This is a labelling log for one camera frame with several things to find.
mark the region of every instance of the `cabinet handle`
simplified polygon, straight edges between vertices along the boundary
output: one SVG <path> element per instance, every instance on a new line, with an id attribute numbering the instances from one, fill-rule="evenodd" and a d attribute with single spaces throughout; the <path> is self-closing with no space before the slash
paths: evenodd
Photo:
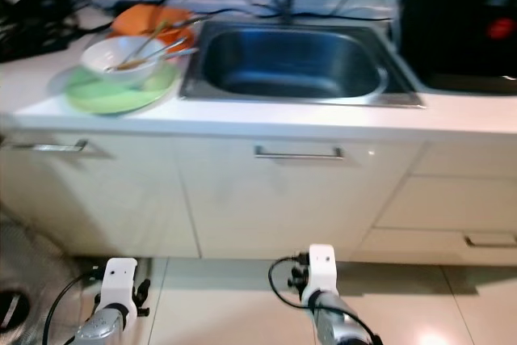
<path id="1" fill-rule="evenodd" d="M 467 246 L 469 246 L 470 248 L 514 248 L 514 249 L 517 249 L 517 236 L 514 236 L 515 244 L 514 243 L 476 244 L 468 236 L 464 236 L 463 239 L 464 239 L 465 243 L 467 244 Z"/>
<path id="2" fill-rule="evenodd" d="M 345 157 L 343 156 L 343 150 L 339 147 L 333 148 L 333 153 L 329 155 L 319 154 L 276 154 L 267 153 L 261 145 L 255 146 L 255 157 L 262 159 L 323 159 L 331 161 L 342 161 Z"/>
<path id="3" fill-rule="evenodd" d="M 36 143 L 9 143 L 2 142 L 0 149 L 24 149 L 27 151 L 53 151 L 58 153 L 80 153 L 88 141 L 79 140 L 75 145 L 38 145 Z"/>

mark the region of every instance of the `drawer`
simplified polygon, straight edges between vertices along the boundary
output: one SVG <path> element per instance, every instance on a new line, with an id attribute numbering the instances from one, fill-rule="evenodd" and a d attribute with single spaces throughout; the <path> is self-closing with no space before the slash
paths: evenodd
<path id="1" fill-rule="evenodd" d="M 270 259 L 332 244 L 349 259 L 418 152 L 387 142 L 175 139 L 205 258 Z"/>
<path id="2" fill-rule="evenodd" d="M 352 255 L 358 262 L 418 264 L 517 264 L 513 234 L 372 229 Z"/>
<path id="3" fill-rule="evenodd" d="M 173 142 L 117 133 L 10 133 L 0 196 L 73 255 L 198 257 Z"/>
<path id="4" fill-rule="evenodd" d="M 517 178 L 517 143 L 435 143 L 426 150 L 413 174 Z"/>
<path id="5" fill-rule="evenodd" d="M 517 181 L 409 177 L 376 226 L 517 231 Z"/>

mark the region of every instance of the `orange plate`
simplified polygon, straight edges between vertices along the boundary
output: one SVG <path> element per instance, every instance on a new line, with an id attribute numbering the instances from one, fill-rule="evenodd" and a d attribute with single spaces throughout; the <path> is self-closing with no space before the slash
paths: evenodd
<path id="1" fill-rule="evenodd" d="M 107 38 L 113 38 L 114 36 L 122 36 L 127 34 L 118 34 L 116 32 L 110 32 L 107 36 Z M 195 34 L 190 30 L 189 28 L 183 28 L 181 30 L 171 30 L 167 32 L 163 32 L 161 34 L 158 34 L 158 39 L 163 42 L 164 44 L 172 44 L 176 40 L 180 39 L 181 37 L 186 36 L 187 40 L 180 44 L 179 46 L 176 46 L 175 48 L 170 48 L 167 52 L 173 53 L 178 52 L 179 50 L 183 50 L 184 48 L 191 48 L 195 44 Z"/>
<path id="2" fill-rule="evenodd" d="M 181 8 L 137 4 L 117 16 L 111 28 L 122 36 L 139 36 L 152 32 L 161 21 L 177 23 L 190 17 L 192 13 Z"/>

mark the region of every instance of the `metal handle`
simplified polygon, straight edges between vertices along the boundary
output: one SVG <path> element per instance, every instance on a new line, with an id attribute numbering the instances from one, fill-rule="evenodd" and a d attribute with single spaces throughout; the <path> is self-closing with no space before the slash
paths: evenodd
<path id="1" fill-rule="evenodd" d="M 147 60 L 151 57 L 156 56 L 157 54 L 160 54 L 161 52 L 165 52 L 166 50 L 169 50 L 171 48 L 175 48 L 176 46 L 179 46 L 180 44 L 184 43 L 187 40 L 187 37 L 184 36 L 183 38 L 180 38 L 173 42 L 172 44 L 167 45 L 165 48 L 161 48 L 160 50 L 157 50 L 156 52 L 149 54 L 148 56 L 142 58 L 142 60 Z"/>
<path id="2" fill-rule="evenodd" d="M 467 244 L 467 246 L 469 246 L 471 248 L 513 248 L 513 249 L 517 249 L 517 236 L 514 236 L 515 244 L 513 244 L 513 243 L 502 243 L 502 244 L 482 243 L 482 244 L 476 244 L 468 236 L 464 236 L 463 239 L 464 239 L 465 243 Z"/>
<path id="3" fill-rule="evenodd" d="M 343 156 L 343 150 L 339 147 L 333 148 L 333 154 L 319 155 L 319 154 L 273 154 L 264 151 L 261 145 L 255 146 L 255 157 L 263 159 L 318 159 L 318 160 L 331 160 L 331 161 L 342 161 L 345 157 Z"/>
<path id="4" fill-rule="evenodd" d="M 138 54 L 140 54 L 140 52 L 144 49 L 144 47 L 147 46 L 147 44 L 151 40 L 156 38 L 158 36 L 158 34 L 160 34 L 160 32 L 162 32 L 162 30 L 165 28 L 166 25 L 167 25 L 167 21 L 166 20 L 162 20 L 160 22 L 160 24 L 158 24 L 158 26 L 154 29 L 153 33 L 147 38 L 147 40 L 145 40 L 143 44 L 138 46 L 137 50 L 135 50 L 134 52 L 131 52 L 122 62 L 120 62 L 119 65 L 122 65 L 125 62 L 128 62 L 131 58 L 137 57 Z"/>
<path id="5" fill-rule="evenodd" d="M 205 20 L 209 20 L 210 18 L 212 18 L 211 15 L 201 15 L 201 16 L 196 16 L 195 18 L 190 18 L 190 19 L 187 19 L 187 20 L 183 20 L 181 22 L 172 23 L 170 26 L 172 28 L 183 28 L 183 27 L 186 27 L 186 26 L 190 26 L 191 24 L 194 24 L 194 23 L 198 23 L 198 22 L 203 22 Z"/>
<path id="6" fill-rule="evenodd" d="M 28 151 L 53 151 L 59 153 L 80 153 L 84 150 L 88 141 L 79 140 L 75 145 L 38 145 L 31 143 L 8 143 L 0 144 L 0 149 L 24 149 Z"/>
<path id="7" fill-rule="evenodd" d="M 184 48 L 183 50 L 179 50 L 178 52 L 166 54 L 165 56 L 163 56 L 163 59 L 168 60 L 174 57 L 190 56 L 191 54 L 197 53 L 198 51 L 198 48 Z"/>

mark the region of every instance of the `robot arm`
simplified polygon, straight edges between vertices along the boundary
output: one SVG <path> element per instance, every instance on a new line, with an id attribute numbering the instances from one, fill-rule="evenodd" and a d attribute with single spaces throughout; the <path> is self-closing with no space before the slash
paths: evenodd
<path id="1" fill-rule="evenodd" d="M 382 345 L 380 337 L 361 322 L 339 296 L 334 248 L 313 244 L 299 255 L 290 287 L 297 288 L 301 305 L 308 306 L 322 345 Z"/>
<path id="2" fill-rule="evenodd" d="M 108 260 L 99 304 L 69 344 L 119 345 L 122 332 L 131 328 L 138 316 L 149 315 L 149 309 L 141 309 L 141 305 L 147 297 L 150 281 L 145 280 L 133 295 L 136 267 L 137 261 L 132 258 Z"/>

